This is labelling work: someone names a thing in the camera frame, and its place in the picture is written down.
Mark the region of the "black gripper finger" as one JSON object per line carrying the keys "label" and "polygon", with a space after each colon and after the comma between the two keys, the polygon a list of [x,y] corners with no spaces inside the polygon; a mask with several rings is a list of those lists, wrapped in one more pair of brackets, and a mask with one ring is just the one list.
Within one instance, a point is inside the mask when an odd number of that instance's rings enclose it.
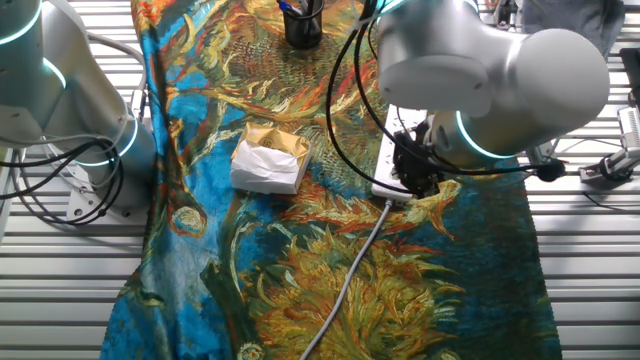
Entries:
{"label": "black gripper finger", "polygon": [[441,172],[433,172],[425,176],[423,197],[431,197],[440,193],[439,184],[444,181],[444,175]]}
{"label": "black gripper finger", "polygon": [[419,179],[416,179],[411,174],[404,171],[398,171],[398,180],[412,194],[422,193],[422,185],[419,183]]}

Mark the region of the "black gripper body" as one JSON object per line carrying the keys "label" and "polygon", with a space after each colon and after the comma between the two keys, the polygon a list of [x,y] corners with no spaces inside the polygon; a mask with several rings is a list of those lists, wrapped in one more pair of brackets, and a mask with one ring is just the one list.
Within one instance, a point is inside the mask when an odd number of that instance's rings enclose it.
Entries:
{"label": "black gripper body", "polygon": [[405,123],[393,133],[393,164],[398,179],[443,179],[432,148],[425,144],[429,130],[429,123],[421,121],[412,126]]}

